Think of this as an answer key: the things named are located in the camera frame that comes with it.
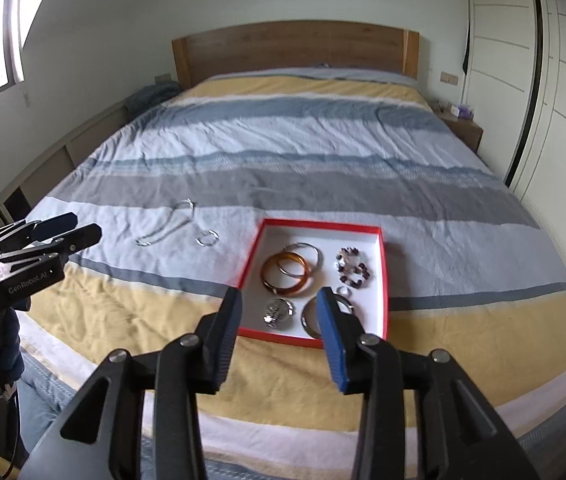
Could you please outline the silver pendant charm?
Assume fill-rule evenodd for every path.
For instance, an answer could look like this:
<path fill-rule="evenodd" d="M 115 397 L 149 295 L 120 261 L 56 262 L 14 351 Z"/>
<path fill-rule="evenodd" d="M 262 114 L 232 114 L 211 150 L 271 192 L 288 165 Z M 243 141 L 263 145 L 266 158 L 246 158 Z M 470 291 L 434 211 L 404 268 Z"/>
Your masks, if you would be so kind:
<path fill-rule="evenodd" d="M 271 328 L 281 328 L 294 313 L 295 307 L 290 301 L 275 297 L 266 304 L 262 321 Z"/>

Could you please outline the amber resin bangle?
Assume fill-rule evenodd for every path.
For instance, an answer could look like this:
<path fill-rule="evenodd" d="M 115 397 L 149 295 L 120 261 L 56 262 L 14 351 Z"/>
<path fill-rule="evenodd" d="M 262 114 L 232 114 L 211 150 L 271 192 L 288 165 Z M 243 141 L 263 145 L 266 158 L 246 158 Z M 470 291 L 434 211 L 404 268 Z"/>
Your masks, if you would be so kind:
<path fill-rule="evenodd" d="M 294 296 L 301 292 L 311 278 L 307 260 L 289 250 L 270 255 L 260 268 L 263 287 L 276 296 Z"/>

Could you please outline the silver bangle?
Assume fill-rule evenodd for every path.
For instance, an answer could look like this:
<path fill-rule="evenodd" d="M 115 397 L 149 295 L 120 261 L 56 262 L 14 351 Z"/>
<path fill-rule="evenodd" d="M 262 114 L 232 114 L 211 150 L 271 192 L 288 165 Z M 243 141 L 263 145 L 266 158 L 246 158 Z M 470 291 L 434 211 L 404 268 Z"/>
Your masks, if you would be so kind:
<path fill-rule="evenodd" d="M 304 270 L 311 275 L 319 270 L 323 263 L 323 253 L 315 245 L 307 242 L 293 242 L 282 247 L 282 252 L 289 252 L 297 259 L 287 258 L 277 261 L 277 270 L 289 278 L 302 278 Z"/>

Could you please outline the red jewelry box tray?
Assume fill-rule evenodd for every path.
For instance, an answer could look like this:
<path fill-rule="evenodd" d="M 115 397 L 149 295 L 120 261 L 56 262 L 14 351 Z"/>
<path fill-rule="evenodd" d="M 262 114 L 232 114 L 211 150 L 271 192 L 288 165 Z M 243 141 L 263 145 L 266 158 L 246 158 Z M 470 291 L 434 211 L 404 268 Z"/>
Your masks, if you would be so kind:
<path fill-rule="evenodd" d="M 324 260 L 301 292 L 294 296 L 276 296 L 261 284 L 260 268 L 266 258 L 293 242 L 315 245 L 323 253 Z M 349 247 L 359 251 L 360 259 L 370 272 L 370 278 L 358 289 L 344 284 L 336 269 L 337 253 Z M 329 287 L 335 294 L 348 298 L 365 330 L 383 338 L 388 336 L 388 272 L 383 232 L 378 226 L 267 218 L 259 226 L 237 287 L 243 294 L 243 316 L 238 333 L 244 337 L 320 348 L 322 342 L 312 339 L 302 328 L 300 314 L 322 287 Z M 262 321 L 266 304 L 275 297 L 284 298 L 295 307 L 294 315 L 281 328 L 271 328 Z"/>

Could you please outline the dark bronze bangle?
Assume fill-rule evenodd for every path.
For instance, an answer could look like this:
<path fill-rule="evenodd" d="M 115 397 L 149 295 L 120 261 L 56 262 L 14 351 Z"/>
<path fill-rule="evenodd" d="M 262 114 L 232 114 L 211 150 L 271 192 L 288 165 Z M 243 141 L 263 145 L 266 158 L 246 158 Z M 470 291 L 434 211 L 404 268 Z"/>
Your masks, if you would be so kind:
<path fill-rule="evenodd" d="M 333 294 L 333 298 L 342 313 L 354 315 L 353 304 L 348 298 L 338 294 Z M 319 308 L 318 298 L 310 299 L 302 308 L 300 322 L 306 334 L 312 339 L 322 339 L 322 329 L 327 325 L 327 318 L 324 309 Z"/>

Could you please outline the striped bed duvet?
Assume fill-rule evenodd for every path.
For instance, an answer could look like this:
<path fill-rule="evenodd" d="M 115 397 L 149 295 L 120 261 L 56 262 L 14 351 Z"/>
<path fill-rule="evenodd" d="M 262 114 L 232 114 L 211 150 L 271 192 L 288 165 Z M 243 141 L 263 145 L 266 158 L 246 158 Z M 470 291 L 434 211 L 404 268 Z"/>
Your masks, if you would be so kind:
<path fill-rule="evenodd" d="M 360 70 L 207 79 L 119 129 L 31 211 L 103 231 L 20 318 L 34 448 L 109 352 L 161 349 L 238 284 L 263 220 L 382 229 L 391 343 L 449 351 L 552 474 L 566 434 L 566 268 L 412 84 Z"/>

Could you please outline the dark teal blanket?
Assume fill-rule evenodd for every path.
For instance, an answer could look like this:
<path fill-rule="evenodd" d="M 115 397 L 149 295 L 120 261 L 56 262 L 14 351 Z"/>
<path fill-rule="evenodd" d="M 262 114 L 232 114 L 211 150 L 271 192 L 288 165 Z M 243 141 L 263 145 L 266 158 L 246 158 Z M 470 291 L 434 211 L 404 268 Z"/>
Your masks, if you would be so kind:
<path fill-rule="evenodd" d="M 154 106 L 173 99 L 182 92 L 181 86 L 176 81 L 151 84 L 131 94 L 124 103 L 126 117 L 130 122 L 141 114 L 144 114 Z"/>

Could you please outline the wooden nightstand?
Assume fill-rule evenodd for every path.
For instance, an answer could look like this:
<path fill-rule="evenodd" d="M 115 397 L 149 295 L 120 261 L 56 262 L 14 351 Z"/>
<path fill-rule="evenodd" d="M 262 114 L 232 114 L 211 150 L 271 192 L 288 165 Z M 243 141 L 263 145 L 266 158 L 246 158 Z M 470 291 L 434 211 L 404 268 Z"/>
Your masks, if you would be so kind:
<path fill-rule="evenodd" d="M 478 152 L 484 130 L 471 119 L 455 117 L 450 112 L 440 112 L 437 117 L 474 153 Z"/>

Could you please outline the purple tissue box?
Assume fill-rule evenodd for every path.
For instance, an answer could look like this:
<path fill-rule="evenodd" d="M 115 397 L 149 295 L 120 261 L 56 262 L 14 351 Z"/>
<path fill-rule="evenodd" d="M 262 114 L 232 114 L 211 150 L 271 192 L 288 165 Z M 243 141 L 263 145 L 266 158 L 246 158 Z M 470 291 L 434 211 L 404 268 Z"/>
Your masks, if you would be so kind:
<path fill-rule="evenodd" d="M 467 105 L 452 104 L 449 110 L 451 115 L 458 119 L 471 120 L 474 117 L 473 109 Z"/>

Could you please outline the wooden headboard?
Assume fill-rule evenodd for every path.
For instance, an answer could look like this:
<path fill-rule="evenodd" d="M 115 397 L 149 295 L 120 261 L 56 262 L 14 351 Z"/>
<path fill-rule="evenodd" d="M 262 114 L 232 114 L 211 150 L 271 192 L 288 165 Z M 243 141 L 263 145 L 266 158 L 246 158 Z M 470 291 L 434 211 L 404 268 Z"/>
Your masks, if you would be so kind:
<path fill-rule="evenodd" d="M 283 67 L 368 68 L 418 77 L 420 34 L 376 24 L 291 20 L 228 26 L 171 41 L 184 89 L 218 75 Z"/>

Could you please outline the white wardrobe doors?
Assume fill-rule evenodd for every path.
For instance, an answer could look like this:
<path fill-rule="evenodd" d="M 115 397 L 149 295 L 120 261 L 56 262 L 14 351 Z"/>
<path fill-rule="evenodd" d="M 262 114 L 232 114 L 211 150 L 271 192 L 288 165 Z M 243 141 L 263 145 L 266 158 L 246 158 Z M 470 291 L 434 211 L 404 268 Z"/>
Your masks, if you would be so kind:
<path fill-rule="evenodd" d="M 566 0 L 468 0 L 463 100 L 478 154 L 566 266 Z"/>

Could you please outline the wall light switch plate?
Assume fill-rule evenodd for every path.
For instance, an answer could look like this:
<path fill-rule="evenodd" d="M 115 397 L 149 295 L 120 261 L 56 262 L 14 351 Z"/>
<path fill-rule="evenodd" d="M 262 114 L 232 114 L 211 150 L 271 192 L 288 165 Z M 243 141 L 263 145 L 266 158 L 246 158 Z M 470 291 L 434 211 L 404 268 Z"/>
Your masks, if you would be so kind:
<path fill-rule="evenodd" d="M 445 84 L 453 84 L 454 86 L 457 86 L 458 76 L 446 72 L 441 72 L 440 81 L 444 82 Z"/>

